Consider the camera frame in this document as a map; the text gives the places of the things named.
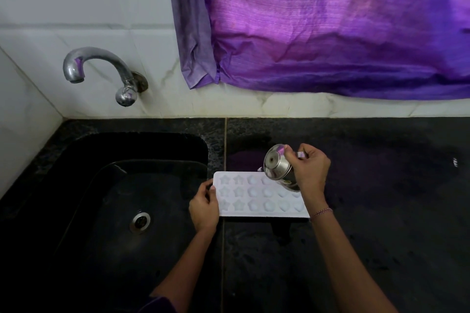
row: sink drain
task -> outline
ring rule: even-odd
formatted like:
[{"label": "sink drain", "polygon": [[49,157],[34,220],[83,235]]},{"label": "sink drain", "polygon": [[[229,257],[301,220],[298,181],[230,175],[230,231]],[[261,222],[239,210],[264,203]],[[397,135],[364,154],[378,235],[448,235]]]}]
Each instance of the sink drain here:
[{"label": "sink drain", "polygon": [[145,231],[150,225],[150,215],[145,212],[138,213],[135,217],[132,218],[129,228],[132,233],[140,234]]}]

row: sink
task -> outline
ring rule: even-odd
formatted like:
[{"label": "sink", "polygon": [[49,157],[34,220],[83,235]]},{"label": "sink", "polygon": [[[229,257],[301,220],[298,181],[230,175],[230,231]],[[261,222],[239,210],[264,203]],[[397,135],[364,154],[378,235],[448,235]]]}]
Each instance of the sink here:
[{"label": "sink", "polygon": [[[188,204],[207,164],[206,143],[191,134],[74,141],[5,238],[14,251],[2,253],[11,280],[0,311],[137,310],[195,233]],[[149,224],[132,231],[139,213]]]}]

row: faucet spout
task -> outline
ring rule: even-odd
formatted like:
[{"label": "faucet spout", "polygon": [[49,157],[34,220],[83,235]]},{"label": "faucet spout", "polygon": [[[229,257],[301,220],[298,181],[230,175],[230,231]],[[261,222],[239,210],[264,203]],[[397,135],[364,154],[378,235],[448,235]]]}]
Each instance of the faucet spout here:
[{"label": "faucet spout", "polygon": [[83,64],[89,59],[102,59],[110,62],[117,70],[124,84],[116,92],[116,101],[122,106],[130,106],[137,99],[137,92],[148,88],[147,80],[138,73],[133,73],[114,53],[97,47],[82,47],[70,51],[63,61],[63,74],[70,83],[81,83],[85,80]]}]

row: forearm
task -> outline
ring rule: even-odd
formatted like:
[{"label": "forearm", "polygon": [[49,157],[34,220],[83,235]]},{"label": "forearm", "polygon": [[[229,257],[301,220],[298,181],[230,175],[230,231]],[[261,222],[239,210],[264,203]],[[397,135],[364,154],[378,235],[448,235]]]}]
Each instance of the forearm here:
[{"label": "forearm", "polygon": [[313,218],[312,224],[340,310],[397,312],[367,272],[333,212]]},{"label": "forearm", "polygon": [[214,233],[211,229],[196,233],[175,267],[150,296],[166,297],[178,313],[186,312]]}]

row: ice cube tray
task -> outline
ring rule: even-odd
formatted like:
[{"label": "ice cube tray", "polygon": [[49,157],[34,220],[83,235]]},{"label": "ice cube tray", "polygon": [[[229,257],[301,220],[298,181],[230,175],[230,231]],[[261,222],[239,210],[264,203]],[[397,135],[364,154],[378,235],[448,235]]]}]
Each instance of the ice cube tray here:
[{"label": "ice cube tray", "polygon": [[310,217],[300,192],[285,189],[264,172],[216,172],[214,186],[222,217]]}]

